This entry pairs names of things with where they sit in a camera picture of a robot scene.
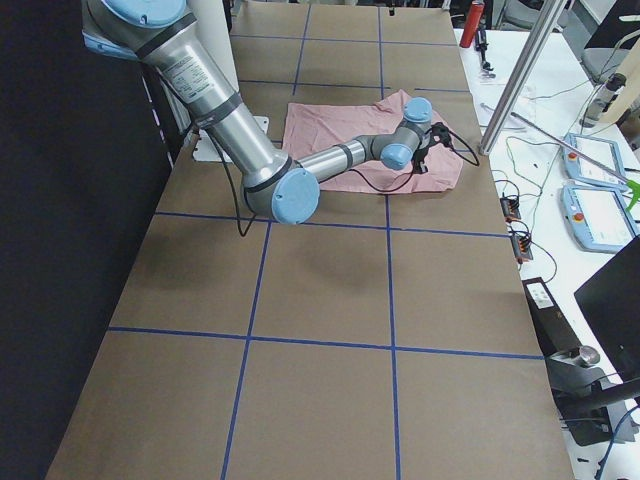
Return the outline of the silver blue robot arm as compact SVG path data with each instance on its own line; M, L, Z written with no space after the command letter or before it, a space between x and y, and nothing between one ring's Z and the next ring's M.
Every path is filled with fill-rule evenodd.
M320 184L371 160L400 170L429 148L432 106L411 99L391 134L361 135L300 160L276 148L197 36L184 1L85 1L88 49L155 68L195 120L242 174L244 202L255 214L300 224L316 211Z

